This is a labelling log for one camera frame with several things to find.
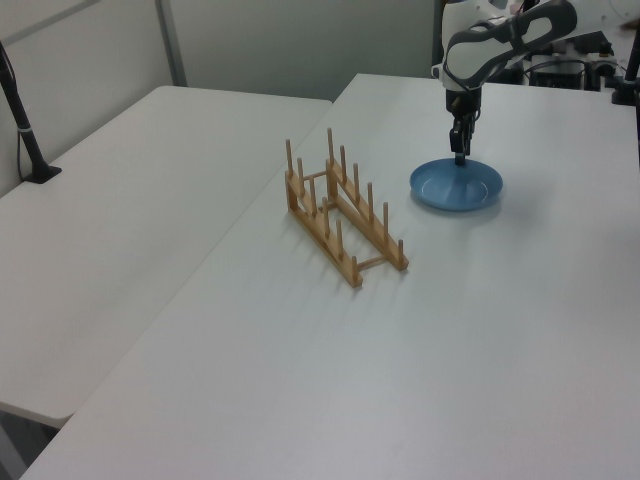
wooden peg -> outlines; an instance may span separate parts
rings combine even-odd
[[[344,145],[340,145],[340,164],[342,165],[342,183],[347,183],[347,156],[344,153]]]
[[[336,235],[338,237],[338,258],[342,260],[344,246],[342,244],[342,222],[340,220],[336,220]]]
[[[313,177],[309,179],[309,195],[311,195],[311,215],[315,217],[318,212],[318,205],[316,200],[316,182]]]
[[[369,221],[373,223],[373,184],[367,183],[367,195],[369,197]]]
[[[351,269],[353,271],[353,280],[355,281],[358,278],[358,259],[355,257],[351,257]]]
[[[291,140],[287,139],[287,166],[289,167],[289,177],[293,174],[293,157],[291,156]]]
[[[327,128],[327,137],[329,139],[329,160],[333,165],[335,157],[333,156],[333,132],[330,128]]]
[[[384,202],[382,204],[382,217],[384,224],[384,244],[389,244],[389,204]]]
[[[338,197],[338,182],[336,182],[333,174],[331,173],[331,165],[331,159],[327,159],[327,196],[331,199],[332,202],[335,202],[336,198]]]
[[[355,187],[356,192],[356,205],[360,201],[360,178],[358,177],[358,164],[353,164],[353,186]]]
[[[304,195],[304,173],[302,172],[302,159],[298,158],[298,181],[300,182],[300,194]]]
[[[322,216],[324,217],[324,236],[329,237],[331,230],[329,229],[329,202],[327,202],[327,197],[322,197]]]

table surface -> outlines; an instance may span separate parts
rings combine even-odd
[[[448,155],[441,86],[357,76],[295,155],[320,170],[334,129],[408,272],[351,289],[283,169],[24,479],[636,478],[635,111],[504,85],[483,105],[472,156],[502,200],[442,213],[409,193]]]
[[[3,197],[0,409],[62,425],[329,106],[162,87]]]

blue bowl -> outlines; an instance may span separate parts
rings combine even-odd
[[[411,174],[411,190],[422,203],[442,210],[468,212],[493,205],[502,190],[502,177],[484,163],[453,158],[434,160]]]

black cable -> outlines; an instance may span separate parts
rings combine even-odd
[[[525,71],[523,71],[523,74],[527,74],[527,73],[531,73],[534,72],[536,70],[539,70],[541,68],[546,68],[546,67],[552,67],[555,65],[562,65],[563,63],[579,63],[583,66],[582,72],[584,74],[584,67],[587,66],[587,62],[584,62],[582,60],[551,60],[549,62],[543,62],[543,63],[539,63],[537,65],[533,65],[532,67],[527,68]]]
[[[449,78],[451,80],[453,80],[455,83],[458,84],[458,86],[460,88],[462,88],[462,90],[464,90],[464,92],[469,96],[469,98],[471,99],[471,101],[473,103],[475,103],[476,99],[474,98],[473,94],[471,93],[471,90],[469,90],[469,88],[464,85],[462,83],[462,80],[460,80],[459,78],[457,78],[453,73],[451,73],[451,70],[449,70],[449,66],[447,65],[447,61],[445,60],[444,63],[442,64],[442,70],[444,71],[444,73],[446,73]],[[476,114],[476,117],[474,118],[474,120],[477,122],[478,119],[480,118],[480,115],[482,115],[482,109],[478,108],[478,113]]]
[[[7,56],[7,52],[5,52],[4,48],[0,49],[2,51],[2,58],[4,58],[4,61],[7,63],[7,66],[9,67],[9,73],[11,73],[11,79],[13,80],[14,83],[16,83],[16,72],[13,70],[13,65],[11,64],[11,60],[9,60],[9,57]]]
[[[20,166],[20,130],[18,130],[18,176],[20,177],[20,181],[24,182],[24,177],[22,176],[22,167]]]

